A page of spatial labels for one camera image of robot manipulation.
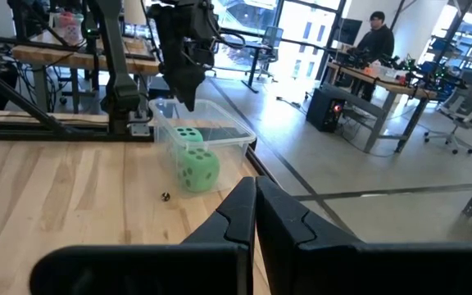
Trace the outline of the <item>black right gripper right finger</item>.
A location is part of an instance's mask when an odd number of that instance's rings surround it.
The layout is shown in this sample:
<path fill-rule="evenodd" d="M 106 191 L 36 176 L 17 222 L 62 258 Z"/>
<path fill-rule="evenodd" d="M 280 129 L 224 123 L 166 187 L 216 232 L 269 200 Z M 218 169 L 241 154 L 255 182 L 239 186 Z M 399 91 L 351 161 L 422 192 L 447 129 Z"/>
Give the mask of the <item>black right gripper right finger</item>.
<path fill-rule="evenodd" d="M 366 243 L 256 179 L 272 295 L 472 295 L 472 243 Z"/>

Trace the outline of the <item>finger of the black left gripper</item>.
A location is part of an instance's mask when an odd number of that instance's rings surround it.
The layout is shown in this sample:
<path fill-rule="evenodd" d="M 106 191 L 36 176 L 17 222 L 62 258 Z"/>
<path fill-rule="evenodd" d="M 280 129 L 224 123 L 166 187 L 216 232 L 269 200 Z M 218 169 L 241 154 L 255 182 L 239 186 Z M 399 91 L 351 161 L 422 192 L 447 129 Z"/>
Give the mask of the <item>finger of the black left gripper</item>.
<path fill-rule="evenodd" d="M 190 110 L 188 86 L 175 77 L 170 78 L 170 89 L 178 101 Z"/>
<path fill-rule="evenodd" d="M 190 82 L 189 99 L 188 99 L 188 110 L 194 111 L 196 92 L 198 87 L 204 82 L 204 77 L 193 77 Z"/>

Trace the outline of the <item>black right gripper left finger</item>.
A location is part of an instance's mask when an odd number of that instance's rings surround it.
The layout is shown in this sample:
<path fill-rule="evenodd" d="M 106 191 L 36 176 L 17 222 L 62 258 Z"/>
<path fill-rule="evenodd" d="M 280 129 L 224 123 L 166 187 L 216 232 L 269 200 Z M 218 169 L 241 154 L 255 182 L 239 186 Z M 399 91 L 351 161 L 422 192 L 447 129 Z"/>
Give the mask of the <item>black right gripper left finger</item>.
<path fill-rule="evenodd" d="M 182 243 L 59 248 L 31 295 L 252 295 L 256 183 L 244 177 Z"/>

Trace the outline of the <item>teal foam die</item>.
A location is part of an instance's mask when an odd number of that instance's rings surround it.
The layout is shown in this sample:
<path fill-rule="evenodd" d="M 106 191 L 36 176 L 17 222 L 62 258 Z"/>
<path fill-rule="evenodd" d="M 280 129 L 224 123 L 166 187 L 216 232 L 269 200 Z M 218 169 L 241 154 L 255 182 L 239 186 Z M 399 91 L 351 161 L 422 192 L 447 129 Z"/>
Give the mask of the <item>teal foam die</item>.
<path fill-rule="evenodd" d="M 190 126 L 176 126 L 172 129 L 174 141 L 177 144 L 203 143 L 204 138 L 199 129 Z"/>

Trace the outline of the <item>green foam die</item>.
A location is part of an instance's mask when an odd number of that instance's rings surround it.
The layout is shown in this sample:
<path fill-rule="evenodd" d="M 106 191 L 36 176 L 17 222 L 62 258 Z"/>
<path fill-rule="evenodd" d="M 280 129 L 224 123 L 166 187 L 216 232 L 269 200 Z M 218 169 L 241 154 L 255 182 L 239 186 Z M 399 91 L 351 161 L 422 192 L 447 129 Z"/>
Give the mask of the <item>green foam die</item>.
<path fill-rule="evenodd" d="M 204 148 L 179 150 L 177 176 L 180 185 L 190 193 L 211 190 L 220 173 L 220 160 L 213 152 Z"/>

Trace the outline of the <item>clear plastic container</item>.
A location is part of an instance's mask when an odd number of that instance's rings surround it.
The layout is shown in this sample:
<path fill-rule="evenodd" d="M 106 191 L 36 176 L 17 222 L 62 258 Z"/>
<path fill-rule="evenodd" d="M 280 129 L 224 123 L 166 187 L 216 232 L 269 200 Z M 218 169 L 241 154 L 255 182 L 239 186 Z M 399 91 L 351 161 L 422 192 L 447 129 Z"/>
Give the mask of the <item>clear plastic container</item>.
<path fill-rule="evenodd" d="M 220 160 L 220 173 L 215 186 L 204 193 L 225 190 L 240 180 L 239 170 L 247 148 L 256 135 L 245 124 L 223 107 L 210 100 L 198 99 L 194 111 L 189 111 L 176 99 L 155 99 L 148 103 L 154 123 L 154 138 L 163 170 L 171 183 L 184 189 L 178 180 L 178 152 L 191 148 L 213 151 Z M 203 143 L 177 144 L 172 129 L 176 126 L 197 128 L 203 135 Z"/>

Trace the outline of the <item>clear jar with dice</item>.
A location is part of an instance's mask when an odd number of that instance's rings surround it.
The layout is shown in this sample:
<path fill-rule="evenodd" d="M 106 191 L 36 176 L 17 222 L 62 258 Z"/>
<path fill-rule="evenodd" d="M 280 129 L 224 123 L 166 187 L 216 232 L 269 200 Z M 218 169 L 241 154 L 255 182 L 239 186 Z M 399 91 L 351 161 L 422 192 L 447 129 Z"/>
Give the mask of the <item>clear jar with dice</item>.
<path fill-rule="evenodd" d="M 76 45 L 82 40 L 81 24 L 84 17 L 79 13 L 68 11 L 61 12 L 55 21 L 55 27 L 58 34 L 68 42 L 68 44 Z"/>

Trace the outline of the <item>black desk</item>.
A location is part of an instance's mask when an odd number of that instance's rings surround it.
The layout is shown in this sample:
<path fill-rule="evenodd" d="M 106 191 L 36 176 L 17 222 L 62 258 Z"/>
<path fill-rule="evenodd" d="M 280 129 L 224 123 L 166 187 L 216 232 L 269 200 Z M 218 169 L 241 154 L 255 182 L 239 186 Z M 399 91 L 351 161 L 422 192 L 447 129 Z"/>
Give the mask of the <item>black desk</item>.
<path fill-rule="evenodd" d="M 257 41 L 246 41 L 245 38 L 238 33 L 236 30 L 233 29 L 227 29 L 227 28 L 222 28 L 221 33 L 224 35 L 233 35 L 236 38 L 240 38 L 241 42 L 233 42 L 233 41 L 228 41 L 228 44 L 232 48 L 250 48 L 253 50 L 253 56 L 252 56 L 252 64 L 251 64 L 251 69 L 248 74 L 247 80 L 242 80 L 242 83 L 253 93 L 259 93 L 259 91 L 253 87 L 253 82 L 255 80 L 255 75 L 256 75 L 256 66 L 258 64 L 258 59 L 261 55 L 261 52 L 264 51 L 270 51 L 273 48 L 269 44 L 262 44 Z"/>

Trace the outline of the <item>grey mesh office chair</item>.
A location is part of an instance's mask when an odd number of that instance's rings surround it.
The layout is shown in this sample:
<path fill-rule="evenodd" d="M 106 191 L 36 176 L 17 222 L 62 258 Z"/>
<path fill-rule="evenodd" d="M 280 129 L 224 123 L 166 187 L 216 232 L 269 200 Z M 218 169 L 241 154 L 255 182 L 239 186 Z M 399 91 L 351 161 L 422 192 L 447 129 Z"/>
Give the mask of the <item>grey mesh office chair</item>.
<path fill-rule="evenodd" d="M 279 44 L 283 32 L 283 29 L 274 26 L 268 26 L 265 29 L 265 33 L 261 40 L 261 44 L 265 45 L 265 47 L 260 49 L 258 54 L 259 70 L 257 79 L 260 79 L 263 75 L 266 75 L 268 78 L 273 76 L 268 71 L 268 66 L 279 60 Z"/>

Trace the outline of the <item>wooden workbench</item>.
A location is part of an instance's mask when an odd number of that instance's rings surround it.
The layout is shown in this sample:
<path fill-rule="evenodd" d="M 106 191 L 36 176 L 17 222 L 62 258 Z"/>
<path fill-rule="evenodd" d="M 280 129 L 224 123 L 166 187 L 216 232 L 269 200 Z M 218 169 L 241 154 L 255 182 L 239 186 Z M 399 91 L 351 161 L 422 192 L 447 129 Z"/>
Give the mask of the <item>wooden workbench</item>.
<path fill-rule="evenodd" d="M 128 71 L 131 74 L 156 76 L 159 62 L 151 55 L 151 45 L 146 39 L 123 37 L 120 43 L 124 47 Z M 52 112 L 47 90 L 46 68 L 61 66 L 71 69 L 92 70 L 93 55 L 84 52 L 82 47 L 78 52 L 72 52 L 44 31 L 33 37 L 26 45 L 17 45 L 11 50 L 12 56 L 25 64 L 30 64 L 33 70 L 35 101 L 42 111 Z"/>

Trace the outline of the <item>black computer tower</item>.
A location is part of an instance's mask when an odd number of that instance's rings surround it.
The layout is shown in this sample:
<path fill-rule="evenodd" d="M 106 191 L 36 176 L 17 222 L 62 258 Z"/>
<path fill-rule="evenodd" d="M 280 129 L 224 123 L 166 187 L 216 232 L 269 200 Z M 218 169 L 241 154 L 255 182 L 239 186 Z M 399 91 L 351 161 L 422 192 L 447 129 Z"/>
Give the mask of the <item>black computer tower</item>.
<path fill-rule="evenodd" d="M 316 88 L 306 113 L 306 120 L 320 132 L 334 133 L 345 101 Z"/>

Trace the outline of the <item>person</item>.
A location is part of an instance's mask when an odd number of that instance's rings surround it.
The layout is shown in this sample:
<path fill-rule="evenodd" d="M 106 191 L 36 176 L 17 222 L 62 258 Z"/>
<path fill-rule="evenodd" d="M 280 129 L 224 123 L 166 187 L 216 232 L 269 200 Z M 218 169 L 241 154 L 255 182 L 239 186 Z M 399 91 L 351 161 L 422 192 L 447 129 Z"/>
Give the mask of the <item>person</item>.
<path fill-rule="evenodd" d="M 372 63 L 384 55 L 391 57 L 394 44 L 393 32 L 385 24 L 385 14 L 375 11 L 370 15 L 370 31 L 354 47 L 354 51 L 363 53 L 365 61 Z"/>

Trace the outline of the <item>wooden desk with metal legs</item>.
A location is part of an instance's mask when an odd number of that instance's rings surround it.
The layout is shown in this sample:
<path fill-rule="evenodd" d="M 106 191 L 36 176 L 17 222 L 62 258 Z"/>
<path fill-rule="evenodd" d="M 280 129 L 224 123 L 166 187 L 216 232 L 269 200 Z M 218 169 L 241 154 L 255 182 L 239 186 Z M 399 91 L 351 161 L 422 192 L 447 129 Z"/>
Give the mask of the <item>wooden desk with metal legs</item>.
<path fill-rule="evenodd" d="M 433 90 L 428 90 L 417 86 L 403 86 L 396 80 L 380 79 L 379 77 L 373 76 L 371 74 L 365 74 L 363 70 L 342 66 L 329 61 L 327 62 L 326 66 L 329 69 L 329 73 L 327 74 L 326 78 L 321 81 L 320 88 L 336 98 L 344 99 L 346 102 L 350 102 L 353 106 L 374 117 L 374 122 L 370 125 L 369 123 L 362 122 L 357 114 L 350 115 L 353 120 L 357 121 L 370 130 L 370 136 L 368 137 L 365 147 L 363 148 L 364 153 L 370 153 L 373 146 L 380 139 L 397 140 L 395 152 L 401 152 L 406 146 L 408 140 L 411 138 L 411 135 L 415 130 L 420 117 L 423 115 L 428 102 L 431 99 L 435 99 L 437 97 L 437 93 Z M 386 97 L 383 105 L 381 107 L 376 106 L 374 103 L 367 102 L 366 100 L 344 90 L 343 88 L 334 86 L 334 81 L 340 73 L 350 75 L 353 78 L 387 90 L 388 96 Z M 409 98 L 416 98 L 419 100 L 419 103 L 413 111 L 411 118 L 409 119 L 409 122 L 407 123 L 406 128 L 402 134 L 384 134 L 383 127 L 388 120 L 388 114 L 393 107 L 397 95 L 406 95 Z"/>

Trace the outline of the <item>white office chair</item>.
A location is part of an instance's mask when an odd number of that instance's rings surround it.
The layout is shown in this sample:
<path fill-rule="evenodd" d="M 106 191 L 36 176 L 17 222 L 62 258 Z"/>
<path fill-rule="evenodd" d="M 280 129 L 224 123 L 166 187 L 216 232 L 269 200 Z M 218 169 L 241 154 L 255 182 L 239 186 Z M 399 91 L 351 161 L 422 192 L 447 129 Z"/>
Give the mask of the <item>white office chair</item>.
<path fill-rule="evenodd" d="M 461 148 L 468 154 L 472 154 L 472 145 L 463 141 L 456 134 L 459 129 L 472 129 L 472 70 L 465 69 L 461 72 L 460 83 L 455 90 L 437 109 L 441 115 L 448 118 L 453 128 L 449 132 L 426 131 L 424 141 L 428 143 L 431 139 L 443 139 L 450 146 L 452 153 L 456 155 Z"/>

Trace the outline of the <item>black aluminium table frame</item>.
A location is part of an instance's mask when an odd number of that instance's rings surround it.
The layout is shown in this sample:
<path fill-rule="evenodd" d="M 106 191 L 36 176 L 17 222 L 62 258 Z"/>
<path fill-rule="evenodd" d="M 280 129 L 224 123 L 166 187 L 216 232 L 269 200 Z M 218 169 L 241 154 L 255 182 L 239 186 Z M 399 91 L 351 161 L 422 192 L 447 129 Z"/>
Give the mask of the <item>black aluminium table frame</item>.
<path fill-rule="evenodd" d="M 26 100 L 4 80 L 0 79 L 0 94 L 7 97 L 25 113 L 20 120 L 11 115 L 0 115 L 0 141 L 56 141 L 56 142 L 126 142 L 153 143 L 154 128 L 148 120 L 123 120 L 123 130 L 111 127 L 116 123 L 111 116 L 104 122 L 84 119 L 57 119 Z"/>

